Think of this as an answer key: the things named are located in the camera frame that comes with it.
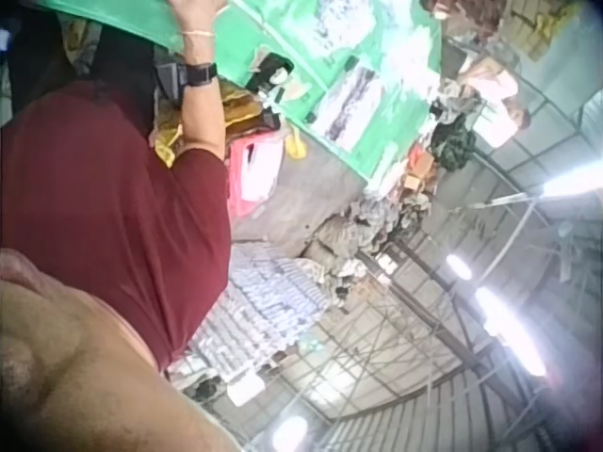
concrete floor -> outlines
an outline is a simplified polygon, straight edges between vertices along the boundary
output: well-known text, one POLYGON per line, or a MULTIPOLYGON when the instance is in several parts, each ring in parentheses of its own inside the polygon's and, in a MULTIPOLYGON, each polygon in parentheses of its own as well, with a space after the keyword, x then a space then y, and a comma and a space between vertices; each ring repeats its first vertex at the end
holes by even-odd
POLYGON ((270 199, 235 220, 234 240, 264 239, 297 257, 318 226, 354 201, 366 182, 309 137, 303 160, 285 157, 270 199))

black wristwatch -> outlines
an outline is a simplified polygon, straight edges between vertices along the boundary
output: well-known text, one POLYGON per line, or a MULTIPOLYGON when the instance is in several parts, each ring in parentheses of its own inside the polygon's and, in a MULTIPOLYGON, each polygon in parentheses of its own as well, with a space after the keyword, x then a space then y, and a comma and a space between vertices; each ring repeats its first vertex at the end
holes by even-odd
POLYGON ((205 63, 198 65, 185 65, 185 70, 181 74, 186 78, 184 85, 189 87, 204 87, 211 84, 214 78, 218 76, 218 66, 216 63, 205 63))

ceiling light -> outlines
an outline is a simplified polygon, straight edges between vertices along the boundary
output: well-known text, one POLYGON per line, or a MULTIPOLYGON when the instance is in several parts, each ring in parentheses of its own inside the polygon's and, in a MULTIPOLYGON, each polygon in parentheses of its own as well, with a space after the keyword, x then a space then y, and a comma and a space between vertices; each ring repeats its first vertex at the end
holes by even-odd
POLYGON ((458 275, 459 278, 465 281, 471 280, 473 278, 473 272, 471 268, 456 254, 451 254, 446 258, 447 264, 452 268, 454 273, 458 275))
POLYGON ((528 332, 496 295, 485 288, 476 292, 476 299, 486 314, 484 328, 493 336, 502 336, 517 360, 535 377, 546 375, 546 367, 528 332))
POLYGON ((226 387, 226 394, 236 407, 242 407, 266 389, 266 383, 255 374, 247 374, 226 387))
POLYGON ((543 197, 576 196, 603 187, 603 160, 573 169, 543 186, 543 197))
POLYGON ((276 452, 295 452, 308 432, 308 422, 300 416, 284 421, 272 436, 276 452))

hand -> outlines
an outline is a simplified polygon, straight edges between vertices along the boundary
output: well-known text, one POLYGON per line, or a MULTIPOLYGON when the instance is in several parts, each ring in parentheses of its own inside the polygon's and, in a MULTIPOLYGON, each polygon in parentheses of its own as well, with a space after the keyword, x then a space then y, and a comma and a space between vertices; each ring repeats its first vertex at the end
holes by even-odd
POLYGON ((168 0, 181 31, 211 31, 218 7, 224 0, 168 0))

bracelet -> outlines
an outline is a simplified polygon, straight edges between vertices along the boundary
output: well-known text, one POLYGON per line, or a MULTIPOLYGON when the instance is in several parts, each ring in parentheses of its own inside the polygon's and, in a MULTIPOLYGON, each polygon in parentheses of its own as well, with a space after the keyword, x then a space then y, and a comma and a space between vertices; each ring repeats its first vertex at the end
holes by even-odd
POLYGON ((204 30, 183 31, 182 35, 183 36, 205 36, 207 38, 213 38, 213 36, 214 36, 214 34, 211 31, 204 31, 204 30))

